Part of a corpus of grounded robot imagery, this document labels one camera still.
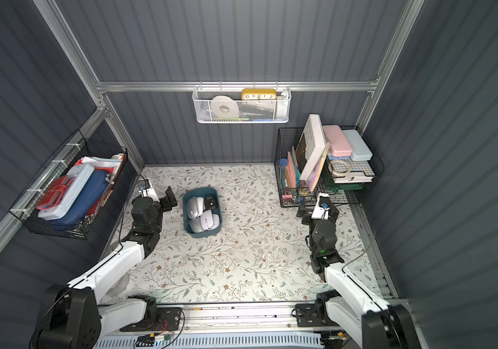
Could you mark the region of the pink pencil case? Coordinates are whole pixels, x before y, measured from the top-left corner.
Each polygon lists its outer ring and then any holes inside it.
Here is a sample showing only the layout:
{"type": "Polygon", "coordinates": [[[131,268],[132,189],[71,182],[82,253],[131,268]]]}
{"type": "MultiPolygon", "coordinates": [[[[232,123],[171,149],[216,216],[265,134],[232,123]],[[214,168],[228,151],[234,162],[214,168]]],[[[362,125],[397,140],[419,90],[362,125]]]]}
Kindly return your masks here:
{"type": "Polygon", "coordinates": [[[327,141],[330,143],[329,154],[334,157],[350,157],[353,148],[346,138],[343,130],[338,125],[325,125],[323,132],[327,141]]]}

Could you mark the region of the pink folders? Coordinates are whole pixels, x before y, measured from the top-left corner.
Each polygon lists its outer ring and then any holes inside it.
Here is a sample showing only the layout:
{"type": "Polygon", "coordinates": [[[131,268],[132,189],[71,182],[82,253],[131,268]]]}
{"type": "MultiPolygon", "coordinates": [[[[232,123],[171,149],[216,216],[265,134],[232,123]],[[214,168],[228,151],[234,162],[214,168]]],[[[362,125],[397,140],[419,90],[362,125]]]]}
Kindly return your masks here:
{"type": "Polygon", "coordinates": [[[299,188],[301,173],[298,168],[298,160],[295,152],[295,147],[292,146],[287,155],[288,165],[286,166],[286,173],[289,179],[289,188],[299,188]]]}

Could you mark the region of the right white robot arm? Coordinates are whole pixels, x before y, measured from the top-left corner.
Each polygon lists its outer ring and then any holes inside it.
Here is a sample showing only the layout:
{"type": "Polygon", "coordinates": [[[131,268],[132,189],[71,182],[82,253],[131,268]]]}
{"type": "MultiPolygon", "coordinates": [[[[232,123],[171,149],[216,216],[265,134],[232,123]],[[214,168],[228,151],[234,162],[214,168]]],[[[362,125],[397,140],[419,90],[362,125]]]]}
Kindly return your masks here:
{"type": "Polygon", "coordinates": [[[420,348],[408,309],[370,291],[340,256],[336,249],[339,211],[330,198],[320,196],[312,209],[301,202],[296,216],[309,227],[306,245],[311,268],[331,287],[319,293],[312,305],[295,306],[292,316],[298,326],[338,325],[360,348],[420,348]]]}

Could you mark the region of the white flat case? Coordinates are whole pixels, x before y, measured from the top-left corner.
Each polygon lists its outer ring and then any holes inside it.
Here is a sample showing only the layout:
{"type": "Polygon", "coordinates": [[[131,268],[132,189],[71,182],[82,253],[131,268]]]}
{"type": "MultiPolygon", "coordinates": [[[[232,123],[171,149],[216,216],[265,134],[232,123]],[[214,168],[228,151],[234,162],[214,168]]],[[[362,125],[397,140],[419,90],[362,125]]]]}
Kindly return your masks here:
{"type": "Polygon", "coordinates": [[[71,206],[77,199],[81,190],[90,179],[90,176],[94,173],[95,168],[91,164],[79,164],[77,166],[71,167],[65,175],[73,177],[74,181],[68,187],[65,192],[61,203],[58,206],[54,206],[50,209],[39,211],[38,217],[43,220],[58,220],[64,217],[70,210],[71,206]]]}

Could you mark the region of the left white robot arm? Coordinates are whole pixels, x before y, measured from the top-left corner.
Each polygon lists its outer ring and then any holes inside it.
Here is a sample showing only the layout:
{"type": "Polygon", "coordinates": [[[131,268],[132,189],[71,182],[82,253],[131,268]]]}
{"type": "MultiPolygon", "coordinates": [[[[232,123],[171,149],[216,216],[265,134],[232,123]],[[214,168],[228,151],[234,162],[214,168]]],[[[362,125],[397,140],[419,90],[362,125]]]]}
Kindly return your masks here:
{"type": "Polygon", "coordinates": [[[112,332],[152,330],[160,316],[155,298],[132,296],[113,305],[101,305],[103,297],[129,270],[148,257],[162,231],[163,215],[178,205],[171,188],[157,200],[133,199],[134,225],[116,250],[81,276],[45,292],[30,348],[93,348],[112,332]]]}

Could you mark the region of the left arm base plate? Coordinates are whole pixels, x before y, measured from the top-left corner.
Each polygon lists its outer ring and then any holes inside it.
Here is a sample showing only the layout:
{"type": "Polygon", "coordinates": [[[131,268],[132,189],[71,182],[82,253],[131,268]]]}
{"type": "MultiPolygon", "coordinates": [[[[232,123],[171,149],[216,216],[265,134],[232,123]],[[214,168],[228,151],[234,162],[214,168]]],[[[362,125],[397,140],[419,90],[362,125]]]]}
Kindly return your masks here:
{"type": "Polygon", "coordinates": [[[145,318],[135,324],[122,327],[120,332],[165,332],[180,329],[183,311],[181,308],[162,308],[148,311],[145,318]]]}

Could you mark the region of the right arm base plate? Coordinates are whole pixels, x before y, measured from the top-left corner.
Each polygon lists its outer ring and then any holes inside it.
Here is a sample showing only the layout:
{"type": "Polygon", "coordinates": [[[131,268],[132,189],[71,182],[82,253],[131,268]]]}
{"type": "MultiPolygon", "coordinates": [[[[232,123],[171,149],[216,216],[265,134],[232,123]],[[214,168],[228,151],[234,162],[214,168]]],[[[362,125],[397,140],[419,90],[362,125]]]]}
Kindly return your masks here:
{"type": "Polygon", "coordinates": [[[292,309],[291,316],[295,318],[298,327],[338,327],[331,321],[326,312],[316,304],[299,303],[292,309]]]}

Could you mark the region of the white slim mouse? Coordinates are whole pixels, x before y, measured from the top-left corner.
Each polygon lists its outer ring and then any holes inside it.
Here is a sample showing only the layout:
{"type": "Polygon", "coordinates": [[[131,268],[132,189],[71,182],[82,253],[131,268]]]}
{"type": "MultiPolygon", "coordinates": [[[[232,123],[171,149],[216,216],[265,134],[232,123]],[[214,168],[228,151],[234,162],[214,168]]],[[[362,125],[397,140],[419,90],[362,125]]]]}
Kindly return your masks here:
{"type": "Polygon", "coordinates": [[[201,196],[192,196],[186,201],[186,214],[192,220],[199,217],[204,210],[204,199],[201,196]]]}

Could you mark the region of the light blue pencil case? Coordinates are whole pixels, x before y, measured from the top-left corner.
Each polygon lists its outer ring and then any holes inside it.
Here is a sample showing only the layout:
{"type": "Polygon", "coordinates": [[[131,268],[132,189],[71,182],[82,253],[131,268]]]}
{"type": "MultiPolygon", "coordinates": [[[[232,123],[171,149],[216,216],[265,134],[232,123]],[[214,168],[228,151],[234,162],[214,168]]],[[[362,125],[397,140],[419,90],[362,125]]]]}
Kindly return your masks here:
{"type": "Polygon", "coordinates": [[[343,130],[343,134],[352,147],[352,154],[350,155],[350,158],[353,161],[371,160],[373,153],[356,129],[345,129],[343,130]]]}

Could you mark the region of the yellow clock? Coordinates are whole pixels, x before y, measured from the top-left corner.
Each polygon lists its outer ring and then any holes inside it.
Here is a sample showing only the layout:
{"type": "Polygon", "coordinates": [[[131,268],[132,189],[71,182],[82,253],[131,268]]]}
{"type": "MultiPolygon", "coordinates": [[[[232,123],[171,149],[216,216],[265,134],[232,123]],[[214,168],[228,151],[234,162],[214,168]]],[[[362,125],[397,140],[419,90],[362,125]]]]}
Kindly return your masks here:
{"type": "Polygon", "coordinates": [[[273,88],[245,88],[242,90],[242,100],[276,100],[277,92],[273,88]]]}

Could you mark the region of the white logo mouse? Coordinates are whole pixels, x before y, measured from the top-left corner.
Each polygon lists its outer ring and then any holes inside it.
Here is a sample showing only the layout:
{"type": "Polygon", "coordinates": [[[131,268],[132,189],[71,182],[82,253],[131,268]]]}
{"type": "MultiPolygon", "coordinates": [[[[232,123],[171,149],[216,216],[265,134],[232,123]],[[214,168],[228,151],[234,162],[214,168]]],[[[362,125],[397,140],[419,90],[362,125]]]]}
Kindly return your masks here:
{"type": "Polygon", "coordinates": [[[204,211],[200,216],[200,223],[204,231],[211,231],[221,224],[219,215],[213,213],[211,210],[204,211]]]}

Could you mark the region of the white tablet board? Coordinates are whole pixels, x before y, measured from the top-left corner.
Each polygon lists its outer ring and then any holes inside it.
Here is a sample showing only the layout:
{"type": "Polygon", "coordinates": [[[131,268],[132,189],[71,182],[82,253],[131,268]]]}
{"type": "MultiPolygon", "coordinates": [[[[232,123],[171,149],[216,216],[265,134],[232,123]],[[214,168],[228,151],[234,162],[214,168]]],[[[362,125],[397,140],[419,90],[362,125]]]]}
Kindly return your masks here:
{"type": "Polygon", "coordinates": [[[295,149],[300,180],[310,179],[317,163],[322,158],[327,141],[319,114],[310,114],[295,149]]]}

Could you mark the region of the teal plastic storage box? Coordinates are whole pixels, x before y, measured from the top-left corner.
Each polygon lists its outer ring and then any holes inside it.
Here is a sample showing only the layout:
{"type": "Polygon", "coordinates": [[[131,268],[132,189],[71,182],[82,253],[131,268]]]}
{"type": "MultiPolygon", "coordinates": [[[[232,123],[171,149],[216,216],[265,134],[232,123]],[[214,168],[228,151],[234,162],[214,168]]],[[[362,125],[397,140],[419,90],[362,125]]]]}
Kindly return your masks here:
{"type": "Polygon", "coordinates": [[[183,226],[190,237],[215,236],[221,231],[223,222],[217,190],[203,187],[183,195],[183,226]]]}

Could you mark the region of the navy blue case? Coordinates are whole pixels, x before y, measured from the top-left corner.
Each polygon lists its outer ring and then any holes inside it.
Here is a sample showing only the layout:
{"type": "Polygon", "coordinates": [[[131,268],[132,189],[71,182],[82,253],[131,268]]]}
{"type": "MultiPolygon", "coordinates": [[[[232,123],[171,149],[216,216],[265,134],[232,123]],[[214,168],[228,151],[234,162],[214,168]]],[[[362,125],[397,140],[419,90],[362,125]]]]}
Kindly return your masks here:
{"type": "Polygon", "coordinates": [[[51,225],[56,231],[63,231],[76,225],[87,214],[107,189],[109,185],[109,181],[106,180],[107,175],[107,171],[94,171],[67,214],[61,219],[52,221],[51,225]]]}

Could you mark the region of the silver grey mouse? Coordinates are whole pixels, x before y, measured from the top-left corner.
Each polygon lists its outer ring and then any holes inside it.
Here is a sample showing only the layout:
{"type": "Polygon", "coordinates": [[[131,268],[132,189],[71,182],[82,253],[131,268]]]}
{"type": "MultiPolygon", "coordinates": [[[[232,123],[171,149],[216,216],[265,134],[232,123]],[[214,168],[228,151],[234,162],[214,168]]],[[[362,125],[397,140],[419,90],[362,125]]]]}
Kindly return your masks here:
{"type": "Polygon", "coordinates": [[[189,227],[192,230],[193,234],[199,234],[201,232],[206,231],[206,228],[204,227],[204,225],[202,225],[200,218],[194,218],[190,220],[189,227]]]}

